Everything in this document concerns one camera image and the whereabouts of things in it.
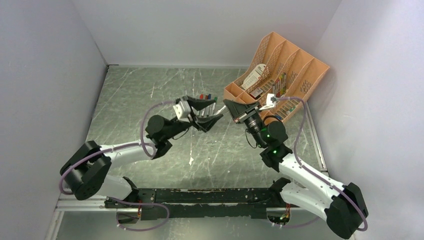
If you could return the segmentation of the white pen red tip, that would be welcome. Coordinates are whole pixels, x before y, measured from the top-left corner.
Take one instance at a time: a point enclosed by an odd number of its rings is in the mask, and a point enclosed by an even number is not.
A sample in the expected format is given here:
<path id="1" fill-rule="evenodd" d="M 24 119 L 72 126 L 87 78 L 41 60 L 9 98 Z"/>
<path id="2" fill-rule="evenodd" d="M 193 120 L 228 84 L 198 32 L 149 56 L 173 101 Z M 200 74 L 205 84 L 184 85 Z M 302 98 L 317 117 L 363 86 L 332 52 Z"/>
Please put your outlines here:
<path id="1" fill-rule="evenodd" d="M 218 115 L 223 115 L 226 111 L 227 107 L 223 106 L 221 109 L 217 110 L 216 112 L 213 113 L 213 116 L 218 116 Z"/>

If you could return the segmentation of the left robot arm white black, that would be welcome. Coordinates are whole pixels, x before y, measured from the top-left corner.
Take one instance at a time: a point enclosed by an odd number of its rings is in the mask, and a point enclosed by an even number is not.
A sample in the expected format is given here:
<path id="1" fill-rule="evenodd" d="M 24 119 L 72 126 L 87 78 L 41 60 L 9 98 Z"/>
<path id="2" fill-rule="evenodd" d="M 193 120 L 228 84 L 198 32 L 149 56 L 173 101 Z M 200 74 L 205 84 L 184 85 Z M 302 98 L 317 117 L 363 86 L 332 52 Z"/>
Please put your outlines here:
<path id="1" fill-rule="evenodd" d="M 79 201 L 100 195 L 119 201 L 126 208 L 134 207 L 141 202 L 139 189 L 129 178 L 112 176 L 109 171 L 163 157 L 173 146 L 170 140 L 190 128 L 208 132 L 223 115 L 202 115 L 202 111 L 216 102 L 216 99 L 188 95 L 163 101 L 150 109 L 171 105 L 175 117 L 168 119 L 146 113 L 138 140 L 113 145 L 99 145 L 94 140 L 85 142 L 60 169 L 59 191 Z"/>

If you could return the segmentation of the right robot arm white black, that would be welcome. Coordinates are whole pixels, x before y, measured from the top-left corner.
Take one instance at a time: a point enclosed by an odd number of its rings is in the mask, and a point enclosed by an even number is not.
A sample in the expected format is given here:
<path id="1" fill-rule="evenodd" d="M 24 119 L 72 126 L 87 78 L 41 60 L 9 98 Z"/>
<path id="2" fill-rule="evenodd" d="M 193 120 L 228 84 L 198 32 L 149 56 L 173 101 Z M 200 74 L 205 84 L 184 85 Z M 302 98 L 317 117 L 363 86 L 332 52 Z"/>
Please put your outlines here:
<path id="1" fill-rule="evenodd" d="M 254 138 L 264 164 L 283 174 L 284 186 L 270 193 L 275 207 L 285 203 L 300 207 L 326 222 L 340 238 L 348 240 L 355 231 L 366 231 L 369 215 L 361 189 L 354 183 L 344 184 L 324 175 L 300 159 L 298 139 L 293 148 L 285 145 L 288 139 L 285 125 L 274 115 L 261 117 L 260 104 L 224 99 L 224 105 L 236 124 L 245 124 Z"/>

